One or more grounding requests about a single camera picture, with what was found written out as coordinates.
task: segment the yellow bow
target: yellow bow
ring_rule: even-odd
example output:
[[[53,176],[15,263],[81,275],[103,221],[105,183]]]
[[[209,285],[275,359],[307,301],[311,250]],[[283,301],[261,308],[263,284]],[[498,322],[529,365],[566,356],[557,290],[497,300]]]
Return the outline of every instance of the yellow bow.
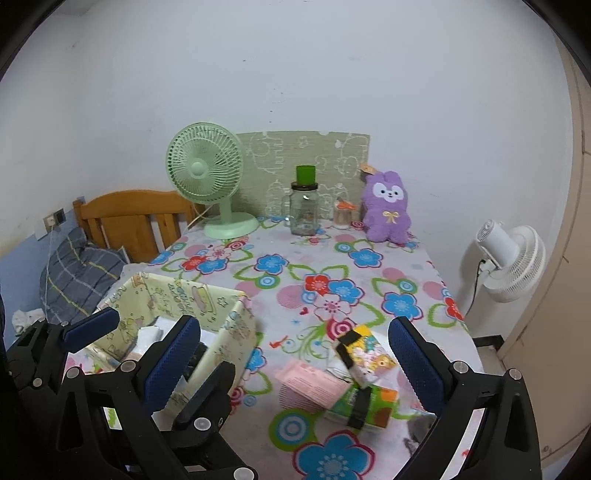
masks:
[[[382,212],[382,215],[384,217],[388,217],[388,220],[386,220],[386,223],[396,223],[396,220],[394,220],[394,219],[398,218],[400,216],[400,214],[398,212]]]

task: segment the wooden headboard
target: wooden headboard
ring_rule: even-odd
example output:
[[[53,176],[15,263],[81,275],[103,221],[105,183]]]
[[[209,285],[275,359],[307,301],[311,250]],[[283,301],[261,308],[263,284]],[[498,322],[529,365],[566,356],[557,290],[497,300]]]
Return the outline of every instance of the wooden headboard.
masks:
[[[150,262],[158,255],[158,246],[152,231],[150,215],[158,222],[164,248],[180,236],[178,215],[187,223],[203,211],[177,192],[153,190],[125,190],[109,193],[91,202],[74,203],[76,220],[86,236],[102,248],[125,247],[132,262]]]

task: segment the purple plush toy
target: purple plush toy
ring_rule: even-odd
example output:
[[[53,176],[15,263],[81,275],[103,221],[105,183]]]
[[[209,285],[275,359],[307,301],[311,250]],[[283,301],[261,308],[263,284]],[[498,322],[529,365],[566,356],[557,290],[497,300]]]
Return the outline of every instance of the purple plush toy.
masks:
[[[394,171],[376,171],[366,181],[361,199],[366,209],[363,222],[368,228],[368,240],[405,244],[409,240],[410,217],[406,212],[408,196],[400,176]]]

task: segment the plaid pillowcase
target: plaid pillowcase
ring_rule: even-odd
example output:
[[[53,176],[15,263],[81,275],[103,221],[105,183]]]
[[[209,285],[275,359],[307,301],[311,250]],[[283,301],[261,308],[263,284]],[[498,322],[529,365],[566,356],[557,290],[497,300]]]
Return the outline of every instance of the plaid pillowcase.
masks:
[[[41,272],[39,293],[49,322],[76,323],[91,315],[124,265],[118,252],[97,247],[82,228],[73,229]]]

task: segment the blue gripper pad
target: blue gripper pad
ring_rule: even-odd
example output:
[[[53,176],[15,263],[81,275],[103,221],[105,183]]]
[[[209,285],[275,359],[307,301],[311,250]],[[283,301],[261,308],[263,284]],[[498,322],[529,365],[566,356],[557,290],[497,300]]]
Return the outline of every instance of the blue gripper pad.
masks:
[[[168,343],[169,337],[172,337],[169,346],[165,348],[154,368],[145,376],[143,388],[140,387],[140,390],[143,390],[142,403],[150,412],[162,410],[166,406],[170,394],[201,340],[199,322],[193,317],[183,316],[163,340],[148,349],[142,360],[147,357],[146,360],[149,361],[150,350],[157,351],[158,348],[154,347],[159,343]]]
[[[388,340],[423,408],[440,416],[445,406],[443,380],[398,319],[390,323]]]
[[[61,343],[65,352],[76,353],[119,325],[119,312],[110,307],[90,315],[74,325],[64,328]]]

